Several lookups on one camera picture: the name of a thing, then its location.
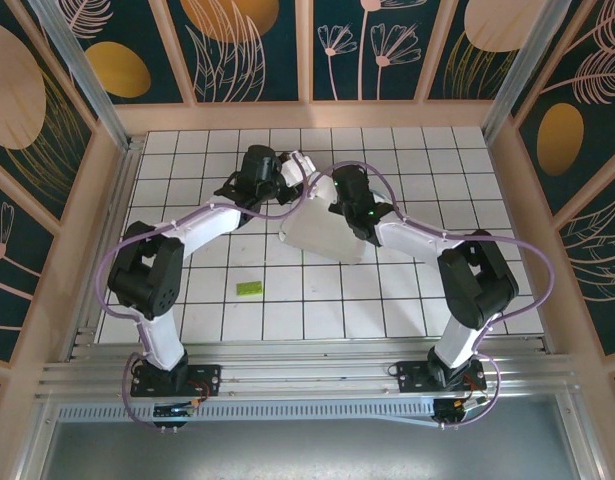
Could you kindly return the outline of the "white and blue paper box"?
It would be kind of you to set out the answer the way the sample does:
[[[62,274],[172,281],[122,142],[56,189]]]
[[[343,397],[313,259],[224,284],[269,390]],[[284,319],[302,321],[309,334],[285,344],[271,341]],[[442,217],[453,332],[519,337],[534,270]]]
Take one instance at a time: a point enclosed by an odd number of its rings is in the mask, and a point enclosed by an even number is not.
[[[301,206],[281,223],[280,240],[330,260],[358,264],[366,243],[354,235],[344,216],[329,211],[336,199],[331,177],[321,177]]]

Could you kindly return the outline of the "grey metal sheet panel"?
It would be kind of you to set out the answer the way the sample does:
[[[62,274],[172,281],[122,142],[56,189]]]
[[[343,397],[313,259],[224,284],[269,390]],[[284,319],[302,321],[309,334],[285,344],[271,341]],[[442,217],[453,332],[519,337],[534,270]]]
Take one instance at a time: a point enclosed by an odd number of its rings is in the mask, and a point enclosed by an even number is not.
[[[564,394],[501,399],[434,428],[378,418],[196,422],[159,433],[119,403],[47,402],[16,480],[610,480]]]

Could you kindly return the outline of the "aluminium side rail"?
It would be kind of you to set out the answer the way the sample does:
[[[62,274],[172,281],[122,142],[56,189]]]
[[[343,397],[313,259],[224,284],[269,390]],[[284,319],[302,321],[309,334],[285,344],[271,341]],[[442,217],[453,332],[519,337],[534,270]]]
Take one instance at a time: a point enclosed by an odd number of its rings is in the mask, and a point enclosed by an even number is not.
[[[98,323],[104,316],[104,310],[96,294],[100,286],[96,275],[101,260],[122,236],[121,230],[128,210],[129,196],[133,189],[145,140],[145,135],[132,136],[128,147],[116,155],[110,190],[103,197],[102,216],[94,225],[93,245],[87,252],[88,262],[62,347],[60,355],[62,361],[68,361],[71,358],[72,350],[79,341],[83,340],[86,346],[91,346],[95,342]]]

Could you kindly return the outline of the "aluminium mounting rail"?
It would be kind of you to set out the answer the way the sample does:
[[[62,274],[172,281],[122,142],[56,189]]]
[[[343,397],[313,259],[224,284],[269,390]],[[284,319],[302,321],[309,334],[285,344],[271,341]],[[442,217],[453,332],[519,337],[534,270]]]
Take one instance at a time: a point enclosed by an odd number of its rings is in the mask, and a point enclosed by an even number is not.
[[[189,344],[193,364],[221,366],[219,396],[231,400],[378,398],[395,396],[387,369],[423,360],[434,340],[424,338],[233,341]],[[53,401],[113,401],[132,344],[76,346],[66,363],[44,366],[35,396]],[[576,391],[570,358],[549,354],[541,338],[493,337],[481,345],[493,358],[484,365],[489,385],[504,396]]]

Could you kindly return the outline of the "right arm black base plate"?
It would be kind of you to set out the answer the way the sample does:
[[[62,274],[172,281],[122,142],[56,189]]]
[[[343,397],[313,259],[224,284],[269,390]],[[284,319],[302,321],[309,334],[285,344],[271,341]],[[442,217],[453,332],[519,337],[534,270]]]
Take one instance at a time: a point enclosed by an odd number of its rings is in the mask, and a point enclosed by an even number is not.
[[[432,376],[426,361],[400,361],[395,363],[394,367],[393,377],[397,380],[401,393],[469,393],[472,390],[487,390],[484,368],[479,360],[472,360],[449,386],[442,386]]]

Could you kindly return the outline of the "aluminium frame post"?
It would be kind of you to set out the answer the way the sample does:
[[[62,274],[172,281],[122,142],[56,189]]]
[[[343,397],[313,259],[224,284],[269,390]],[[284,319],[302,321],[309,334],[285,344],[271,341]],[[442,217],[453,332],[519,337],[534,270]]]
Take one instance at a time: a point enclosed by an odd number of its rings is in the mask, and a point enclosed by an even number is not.
[[[564,22],[572,0],[547,0],[516,55],[481,128],[487,147],[495,141],[523,88]]]
[[[127,133],[114,105],[103,89],[76,37],[66,23],[54,0],[29,0],[29,4],[45,27],[61,58],[71,68],[76,82],[98,115],[116,146],[128,152],[132,137]]]

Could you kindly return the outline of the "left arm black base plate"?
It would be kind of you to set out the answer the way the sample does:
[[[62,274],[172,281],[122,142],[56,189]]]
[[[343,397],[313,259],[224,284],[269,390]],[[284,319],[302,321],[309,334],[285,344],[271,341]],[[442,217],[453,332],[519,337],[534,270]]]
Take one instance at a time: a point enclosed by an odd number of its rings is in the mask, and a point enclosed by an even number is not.
[[[219,393],[219,365],[187,365],[172,371],[139,365],[132,371],[134,398],[212,397]]]

